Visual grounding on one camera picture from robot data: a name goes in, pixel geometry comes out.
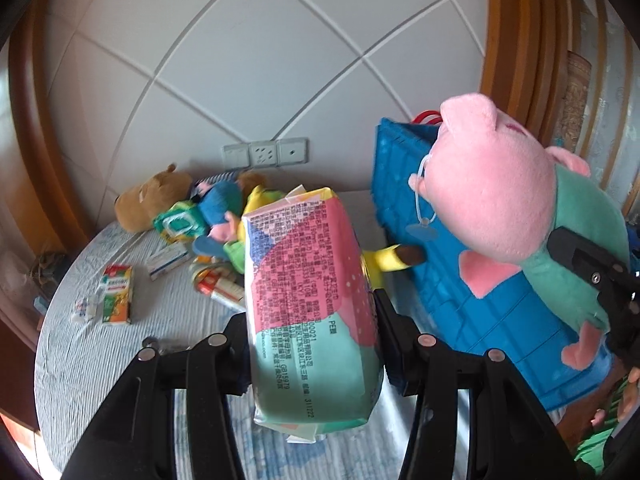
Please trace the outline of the person's right hand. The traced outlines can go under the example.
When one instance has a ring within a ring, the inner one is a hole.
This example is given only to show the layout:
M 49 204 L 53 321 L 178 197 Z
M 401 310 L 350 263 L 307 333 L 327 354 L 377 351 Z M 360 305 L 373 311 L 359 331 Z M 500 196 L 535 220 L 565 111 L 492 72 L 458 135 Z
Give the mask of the person's right hand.
M 627 376 L 623 396 L 617 407 L 617 420 L 622 422 L 634 409 L 639 396 L 640 368 L 634 367 Z

